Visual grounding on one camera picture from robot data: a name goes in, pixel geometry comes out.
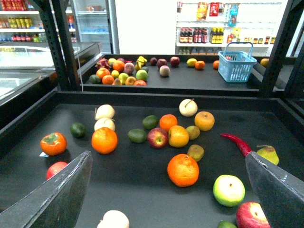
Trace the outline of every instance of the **lime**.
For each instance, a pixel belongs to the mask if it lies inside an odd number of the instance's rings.
[[[86,127],[82,123],[73,123],[70,132],[75,138],[81,138],[86,133]]]
[[[237,228],[233,223],[228,221],[220,221],[217,228]]]
[[[147,140],[147,133],[142,129],[132,129],[128,132],[128,138],[133,143],[143,143]]]
[[[151,130],[158,125],[159,118],[155,115],[149,115],[142,121],[143,127],[145,129]]]
[[[100,77],[98,77],[97,75],[91,75],[89,77],[89,81],[92,83],[92,84],[99,84],[100,83]]]
[[[202,157],[204,156],[204,148],[202,148],[201,146],[194,144],[191,145],[188,149],[187,154],[192,157],[196,162],[198,162],[200,159],[202,159]]]

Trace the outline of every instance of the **bottle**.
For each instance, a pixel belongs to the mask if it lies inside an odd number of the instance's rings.
[[[184,43],[188,43],[188,28],[185,28]]]
[[[191,28],[189,28],[189,32],[188,32],[188,43],[193,43],[193,34]]]
[[[180,43],[184,43],[184,28],[180,30]]]
[[[193,43],[197,43],[198,40],[199,40],[198,28],[195,28],[193,32]]]

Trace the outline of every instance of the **pear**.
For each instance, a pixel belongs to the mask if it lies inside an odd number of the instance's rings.
[[[273,146],[263,145],[257,146],[259,149],[256,153],[261,155],[263,158],[267,159],[268,161],[272,162],[273,164],[277,165],[279,163],[279,157],[276,154],[276,150]]]

